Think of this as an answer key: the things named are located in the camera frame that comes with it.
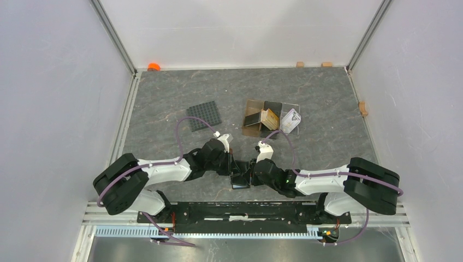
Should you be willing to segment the black card holder wallet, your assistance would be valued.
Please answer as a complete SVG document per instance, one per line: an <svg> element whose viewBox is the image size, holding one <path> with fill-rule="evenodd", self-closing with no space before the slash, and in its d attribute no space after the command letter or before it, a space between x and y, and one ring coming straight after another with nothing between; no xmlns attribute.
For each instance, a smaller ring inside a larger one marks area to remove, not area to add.
<svg viewBox="0 0 463 262"><path fill-rule="evenodd" d="M241 175L230 177L232 189L247 189L250 188L248 182L246 181L246 171L249 167L250 162L243 160L236 160L237 165L241 170Z"/></svg>

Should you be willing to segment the black credit card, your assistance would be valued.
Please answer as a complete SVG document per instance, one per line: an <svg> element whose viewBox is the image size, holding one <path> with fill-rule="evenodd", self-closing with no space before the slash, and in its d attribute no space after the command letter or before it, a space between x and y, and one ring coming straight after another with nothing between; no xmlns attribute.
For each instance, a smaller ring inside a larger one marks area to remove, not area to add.
<svg viewBox="0 0 463 262"><path fill-rule="evenodd" d="M256 112L254 114L245 116L244 118L244 127L252 126L255 124L260 124L260 119L261 119L261 112Z"/></svg>

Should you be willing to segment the amber and black organizer box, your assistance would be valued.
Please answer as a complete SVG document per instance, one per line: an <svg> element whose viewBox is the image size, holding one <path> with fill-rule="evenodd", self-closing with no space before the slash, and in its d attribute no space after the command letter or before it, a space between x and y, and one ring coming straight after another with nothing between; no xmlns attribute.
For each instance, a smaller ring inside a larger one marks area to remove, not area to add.
<svg viewBox="0 0 463 262"><path fill-rule="evenodd" d="M248 99L242 122L242 135L264 138L280 130L283 104L279 102Z"/></svg>

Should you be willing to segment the orange card stack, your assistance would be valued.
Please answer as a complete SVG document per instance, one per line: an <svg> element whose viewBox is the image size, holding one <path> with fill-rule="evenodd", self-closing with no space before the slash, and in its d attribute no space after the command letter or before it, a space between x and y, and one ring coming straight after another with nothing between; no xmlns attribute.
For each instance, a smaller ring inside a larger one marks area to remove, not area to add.
<svg viewBox="0 0 463 262"><path fill-rule="evenodd" d="M280 126L279 117L270 108L261 111L260 122L269 130L278 130Z"/></svg>

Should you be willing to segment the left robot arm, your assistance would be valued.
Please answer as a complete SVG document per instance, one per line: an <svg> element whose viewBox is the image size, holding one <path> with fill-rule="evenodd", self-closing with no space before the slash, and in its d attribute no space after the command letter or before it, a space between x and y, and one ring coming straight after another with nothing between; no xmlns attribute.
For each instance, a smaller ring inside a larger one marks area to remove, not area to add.
<svg viewBox="0 0 463 262"><path fill-rule="evenodd" d="M230 134L206 142L179 159L143 160L125 153L110 164L93 181L98 194L97 205L109 215L126 210L150 214L158 222L171 217L171 207L160 191L147 187L170 181L185 182L198 179L208 171L227 176L231 173L232 155Z"/></svg>

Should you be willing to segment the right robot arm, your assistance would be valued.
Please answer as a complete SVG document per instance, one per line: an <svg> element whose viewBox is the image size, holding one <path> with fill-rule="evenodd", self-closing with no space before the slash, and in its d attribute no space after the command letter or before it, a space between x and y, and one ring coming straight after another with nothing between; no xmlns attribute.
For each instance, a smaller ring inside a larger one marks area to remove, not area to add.
<svg viewBox="0 0 463 262"><path fill-rule="evenodd" d="M397 173L360 157L334 169L283 170L270 159L252 164L251 183L266 185L287 198L319 194L315 214L323 223L346 212L367 209L395 215L397 199L403 194Z"/></svg>

